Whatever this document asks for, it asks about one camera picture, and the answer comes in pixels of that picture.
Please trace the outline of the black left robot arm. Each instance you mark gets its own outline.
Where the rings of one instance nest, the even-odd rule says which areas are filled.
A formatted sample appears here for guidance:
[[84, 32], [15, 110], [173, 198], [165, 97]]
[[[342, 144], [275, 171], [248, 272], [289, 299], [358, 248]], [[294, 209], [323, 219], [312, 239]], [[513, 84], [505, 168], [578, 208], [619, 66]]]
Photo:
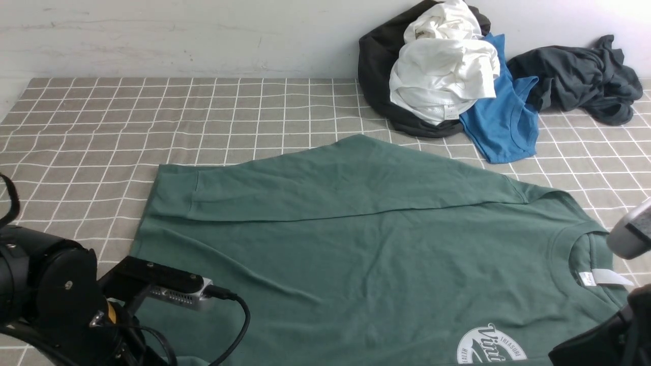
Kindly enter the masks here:
[[136, 311], [151, 282], [119, 263], [98, 278], [95, 251], [16, 225], [2, 228], [2, 335], [55, 365], [177, 365]]

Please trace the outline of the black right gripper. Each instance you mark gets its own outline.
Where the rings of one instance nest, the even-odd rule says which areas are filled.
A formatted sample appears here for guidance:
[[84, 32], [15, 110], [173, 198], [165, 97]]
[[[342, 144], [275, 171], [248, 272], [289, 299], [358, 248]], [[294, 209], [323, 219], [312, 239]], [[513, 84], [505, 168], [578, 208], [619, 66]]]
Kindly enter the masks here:
[[650, 285], [633, 290], [615, 315], [549, 352], [553, 365], [649, 365]]

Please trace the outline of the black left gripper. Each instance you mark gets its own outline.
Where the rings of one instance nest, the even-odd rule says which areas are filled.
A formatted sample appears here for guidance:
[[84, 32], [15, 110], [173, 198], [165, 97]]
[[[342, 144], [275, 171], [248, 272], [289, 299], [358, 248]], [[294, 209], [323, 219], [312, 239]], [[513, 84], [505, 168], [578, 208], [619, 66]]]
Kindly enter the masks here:
[[[91, 329], [116, 331], [117, 345], [109, 347], [107, 365], [178, 365], [176, 352], [167, 338], [149, 326], [140, 324], [119, 302], [107, 300], [107, 310], [98, 311], [89, 323]], [[160, 356], [145, 339], [148, 333], [163, 350]]]

